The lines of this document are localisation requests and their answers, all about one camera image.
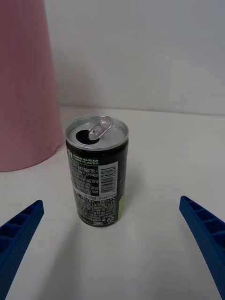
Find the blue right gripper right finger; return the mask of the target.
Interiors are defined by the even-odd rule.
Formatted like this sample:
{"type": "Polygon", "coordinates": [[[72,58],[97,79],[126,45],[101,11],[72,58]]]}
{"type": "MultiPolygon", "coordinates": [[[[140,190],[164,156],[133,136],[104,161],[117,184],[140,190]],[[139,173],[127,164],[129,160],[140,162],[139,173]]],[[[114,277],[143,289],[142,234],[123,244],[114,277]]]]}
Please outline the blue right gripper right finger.
{"type": "Polygon", "coordinates": [[[180,198],[184,217],[215,282],[225,299],[225,223],[186,196],[180,198]]]}

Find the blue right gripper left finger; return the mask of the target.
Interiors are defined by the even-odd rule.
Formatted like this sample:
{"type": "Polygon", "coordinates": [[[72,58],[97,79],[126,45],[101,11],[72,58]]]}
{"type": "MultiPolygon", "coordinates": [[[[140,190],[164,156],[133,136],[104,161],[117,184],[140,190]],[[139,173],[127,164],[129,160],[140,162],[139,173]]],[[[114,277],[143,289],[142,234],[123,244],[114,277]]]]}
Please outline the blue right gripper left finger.
{"type": "Polygon", "coordinates": [[[2,300],[8,294],[43,215],[43,202],[37,200],[0,227],[0,299],[2,300]]]}

